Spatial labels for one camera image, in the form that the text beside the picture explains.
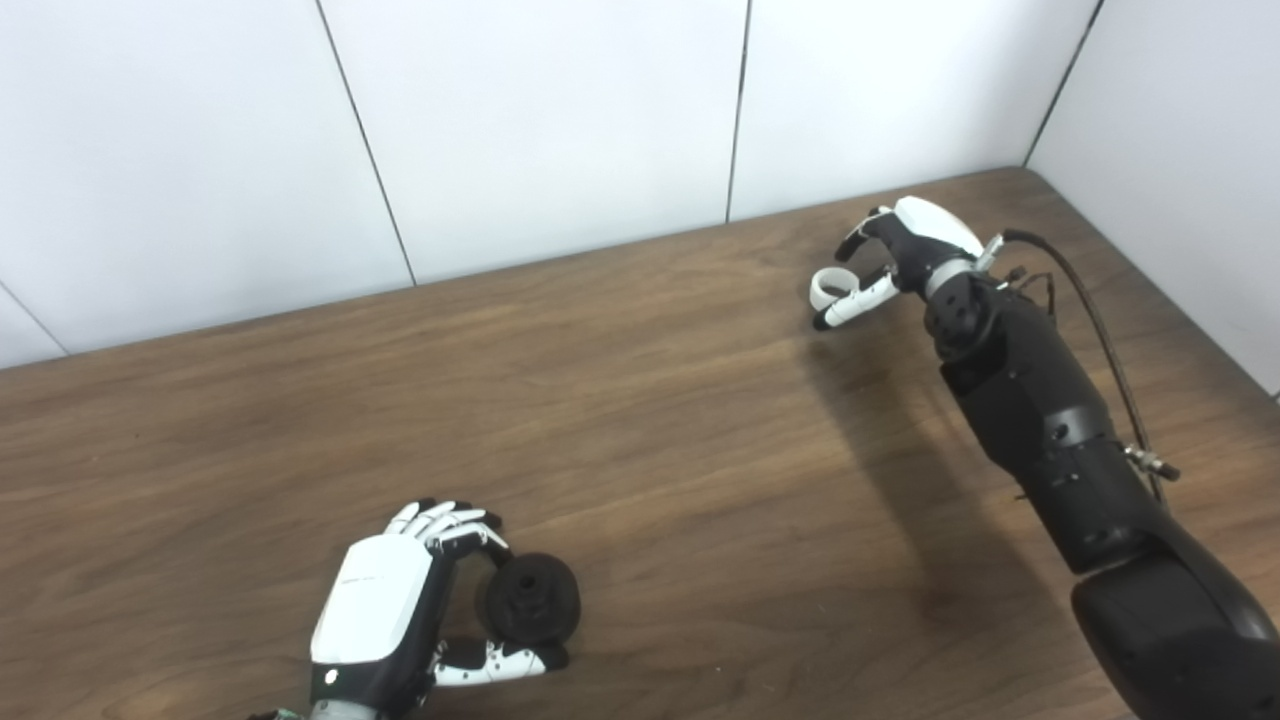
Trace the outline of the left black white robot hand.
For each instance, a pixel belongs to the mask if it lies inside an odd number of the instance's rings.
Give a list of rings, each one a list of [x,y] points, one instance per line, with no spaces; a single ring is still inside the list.
[[[557,673],[582,601],[570,566],[516,553],[500,519],[461,501],[421,498],[352,543],[310,641],[311,719],[402,719],[438,688],[490,685]],[[460,565],[488,557],[484,638],[443,635]]]

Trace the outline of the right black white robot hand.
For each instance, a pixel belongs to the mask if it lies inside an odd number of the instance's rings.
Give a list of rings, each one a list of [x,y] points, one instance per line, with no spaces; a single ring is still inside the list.
[[[945,208],[915,196],[873,208],[842,240],[835,260],[847,263],[868,241],[878,241],[890,261],[865,279],[844,266],[817,272],[809,286],[815,331],[831,331],[904,293],[929,299],[955,275],[984,270],[986,249]]]

